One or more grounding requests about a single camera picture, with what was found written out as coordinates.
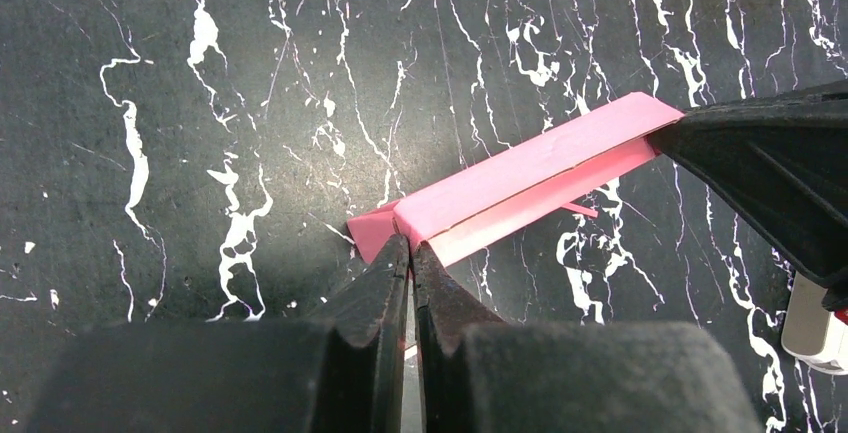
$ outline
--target marble countertop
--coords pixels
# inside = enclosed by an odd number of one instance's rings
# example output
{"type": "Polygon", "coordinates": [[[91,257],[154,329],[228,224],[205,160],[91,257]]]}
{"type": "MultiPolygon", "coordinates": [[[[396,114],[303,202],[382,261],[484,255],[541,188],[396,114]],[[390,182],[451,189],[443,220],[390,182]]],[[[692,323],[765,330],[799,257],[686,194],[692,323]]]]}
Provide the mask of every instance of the marble countertop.
{"type": "MultiPolygon", "coordinates": [[[[0,425],[90,325],[295,318],[346,219],[631,91],[846,77],[845,0],[0,0],[0,425]]],[[[512,322],[680,320],[764,429],[848,427],[784,353],[792,269],[665,158],[451,268],[512,322]]]]}

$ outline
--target folded pink plastic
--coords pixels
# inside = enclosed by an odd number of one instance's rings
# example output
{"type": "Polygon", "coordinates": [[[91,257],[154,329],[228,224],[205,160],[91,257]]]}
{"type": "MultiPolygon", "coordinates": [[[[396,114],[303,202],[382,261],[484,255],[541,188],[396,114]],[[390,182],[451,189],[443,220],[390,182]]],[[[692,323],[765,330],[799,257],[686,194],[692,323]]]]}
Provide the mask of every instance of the folded pink plastic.
{"type": "Polygon", "coordinates": [[[631,93],[347,225],[369,263],[397,232],[448,266],[557,208],[593,213],[569,202],[655,158],[644,136],[681,117],[631,93]]]}

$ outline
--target pink plastic strip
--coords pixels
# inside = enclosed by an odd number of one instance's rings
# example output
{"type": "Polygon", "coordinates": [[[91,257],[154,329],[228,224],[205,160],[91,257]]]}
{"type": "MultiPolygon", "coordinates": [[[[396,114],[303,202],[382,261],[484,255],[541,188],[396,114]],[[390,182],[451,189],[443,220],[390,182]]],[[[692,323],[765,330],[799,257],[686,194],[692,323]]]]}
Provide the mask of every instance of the pink plastic strip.
{"type": "Polygon", "coordinates": [[[411,246],[430,240],[451,264],[620,176],[657,153],[641,138],[682,114],[632,93],[406,198],[348,220],[371,262],[396,231],[411,246]]]}
{"type": "Polygon", "coordinates": [[[395,207],[395,221],[417,246],[492,205],[680,117],[679,111],[655,98],[631,93],[404,198],[395,207]]]}

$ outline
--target black marble surface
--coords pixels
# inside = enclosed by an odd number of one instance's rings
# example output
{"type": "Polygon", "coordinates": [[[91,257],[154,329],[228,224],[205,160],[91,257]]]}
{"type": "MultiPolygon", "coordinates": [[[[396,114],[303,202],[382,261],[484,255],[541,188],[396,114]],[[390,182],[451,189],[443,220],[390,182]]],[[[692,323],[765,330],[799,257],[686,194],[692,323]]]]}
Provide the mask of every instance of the black marble surface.
{"type": "MultiPolygon", "coordinates": [[[[0,0],[2,429],[88,325],[297,317],[362,271],[347,218],[618,96],[844,78],[844,2],[0,0]]],[[[791,268],[703,183],[581,202],[451,272],[513,322],[695,322],[764,429],[848,426],[780,348],[791,268]]]]}

